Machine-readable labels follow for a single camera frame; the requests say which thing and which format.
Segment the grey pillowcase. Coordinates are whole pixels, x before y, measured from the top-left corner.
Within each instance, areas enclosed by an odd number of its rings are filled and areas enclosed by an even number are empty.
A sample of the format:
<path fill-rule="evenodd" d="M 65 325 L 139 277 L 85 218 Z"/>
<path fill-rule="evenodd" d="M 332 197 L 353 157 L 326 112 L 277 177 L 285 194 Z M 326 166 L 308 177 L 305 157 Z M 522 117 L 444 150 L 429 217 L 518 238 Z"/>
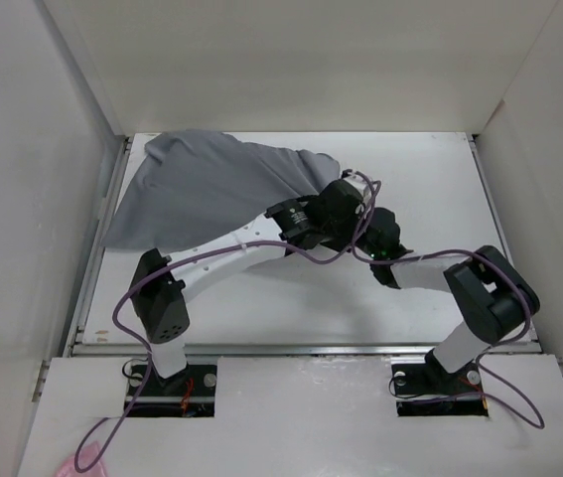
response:
<path fill-rule="evenodd" d="M 324 153 L 208 130 L 162 133 L 144 153 L 104 237 L 111 249 L 190 249 L 280 202 L 319 194 L 342 171 Z"/>

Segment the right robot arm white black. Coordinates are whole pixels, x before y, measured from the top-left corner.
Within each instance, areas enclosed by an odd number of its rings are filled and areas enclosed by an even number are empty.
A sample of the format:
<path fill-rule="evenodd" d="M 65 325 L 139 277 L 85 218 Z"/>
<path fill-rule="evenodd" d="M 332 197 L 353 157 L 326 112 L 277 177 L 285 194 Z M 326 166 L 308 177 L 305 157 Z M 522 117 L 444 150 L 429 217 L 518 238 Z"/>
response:
<path fill-rule="evenodd" d="M 460 378 L 477 368 L 476 359 L 512 342 L 515 330 L 525 335 L 540 310 L 536 292 L 492 245 L 474 252 L 449 249 L 417 256 L 400 242 L 395 215 L 384 208 L 373 213 L 357 244 L 380 284 L 446 292 L 462 315 L 462 322 L 425 355 L 422 365 L 404 372 L 406 395 L 457 395 Z"/>

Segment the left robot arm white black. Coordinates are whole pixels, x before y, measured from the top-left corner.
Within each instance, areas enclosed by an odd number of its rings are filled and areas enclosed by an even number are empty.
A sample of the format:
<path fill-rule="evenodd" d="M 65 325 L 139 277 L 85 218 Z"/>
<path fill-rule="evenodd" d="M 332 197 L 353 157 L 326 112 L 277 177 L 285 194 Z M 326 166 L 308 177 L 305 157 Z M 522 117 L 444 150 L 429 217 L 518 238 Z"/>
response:
<path fill-rule="evenodd" d="M 358 174 L 330 183 L 320 194 L 289 199 L 268 208 L 250 223 L 203 245 L 163 255 L 144 252 L 133 287 L 153 273 L 132 296 L 152 353 L 151 382 L 160 392 L 178 392 L 189 378 L 183 334 L 190 327 L 187 309 L 203 291 L 241 271 L 297 250 L 332 242 L 341 252 L 361 234 L 363 214 L 375 188 Z"/>

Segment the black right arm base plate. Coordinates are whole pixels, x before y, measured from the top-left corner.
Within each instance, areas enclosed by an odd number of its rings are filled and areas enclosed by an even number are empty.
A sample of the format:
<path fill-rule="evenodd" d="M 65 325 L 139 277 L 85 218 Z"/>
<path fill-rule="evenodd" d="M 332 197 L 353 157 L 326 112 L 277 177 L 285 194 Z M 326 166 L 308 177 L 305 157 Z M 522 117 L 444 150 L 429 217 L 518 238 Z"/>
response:
<path fill-rule="evenodd" d="M 389 390 L 396 398 L 399 417 L 488 417 L 486 400 L 481 396 L 482 379 L 477 366 L 466 365 L 447 378 L 435 380 L 423 363 L 394 363 Z"/>

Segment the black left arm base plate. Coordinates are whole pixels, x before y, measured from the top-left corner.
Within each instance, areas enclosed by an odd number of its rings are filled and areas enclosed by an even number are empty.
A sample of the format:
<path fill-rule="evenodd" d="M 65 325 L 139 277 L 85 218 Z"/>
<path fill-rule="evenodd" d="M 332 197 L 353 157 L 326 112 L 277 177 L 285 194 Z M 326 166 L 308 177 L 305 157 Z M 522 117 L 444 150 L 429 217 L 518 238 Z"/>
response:
<path fill-rule="evenodd" d="M 138 398 L 133 399 L 144 380 L 146 368 L 146 363 L 139 360 L 123 365 L 122 376 L 127 380 L 123 408 L 131 405 L 128 417 L 214 417 L 216 364 L 188 364 L 182 372 L 168 379 L 152 371 Z"/>

